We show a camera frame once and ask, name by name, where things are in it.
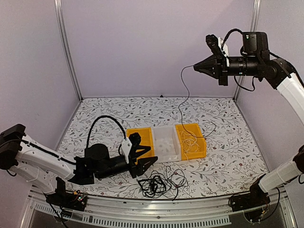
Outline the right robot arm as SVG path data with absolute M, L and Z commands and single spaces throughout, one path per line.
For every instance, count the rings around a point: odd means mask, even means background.
M 230 56 L 226 41 L 233 32 L 242 36 L 240 56 Z M 208 58 L 196 63 L 194 71 L 206 74 L 228 85 L 228 77 L 251 76 L 259 81 L 266 80 L 290 105 L 300 121 L 304 120 L 304 83 L 295 67 L 287 60 L 269 50 L 265 32 L 245 32 L 231 29 L 224 38 L 206 36 L 206 44 L 212 52 Z M 304 148 L 286 163 L 258 178 L 246 194 L 249 207 L 256 207 L 268 192 L 289 183 L 304 172 Z

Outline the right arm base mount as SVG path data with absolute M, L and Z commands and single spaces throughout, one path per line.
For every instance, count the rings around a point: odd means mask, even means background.
M 258 184 L 259 180 L 256 180 L 250 186 L 248 193 L 233 194 L 228 200 L 228 205 L 233 212 L 260 207 L 257 210 L 244 213 L 246 220 L 252 223 L 260 222 L 263 219 L 270 203 L 268 193 L 263 192 Z

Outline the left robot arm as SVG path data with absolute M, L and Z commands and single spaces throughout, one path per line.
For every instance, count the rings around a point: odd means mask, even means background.
M 132 178 L 143 175 L 158 158 L 145 157 L 150 146 L 141 145 L 138 132 L 127 135 L 118 147 L 118 156 L 110 157 L 101 143 L 85 147 L 83 157 L 68 157 L 43 146 L 25 133 L 26 127 L 17 124 L 0 134 L 0 168 L 12 171 L 32 182 L 43 193 L 51 195 L 60 206 L 67 206 L 71 197 L 62 188 L 65 182 L 77 185 L 94 184 L 123 172 Z

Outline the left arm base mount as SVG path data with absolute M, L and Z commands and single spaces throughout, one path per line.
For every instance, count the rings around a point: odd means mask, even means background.
M 46 202 L 64 209 L 84 211 L 87 204 L 87 194 L 79 190 L 76 192 L 66 191 L 65 182 L 57 178 L 55 192 L 46 195 Z

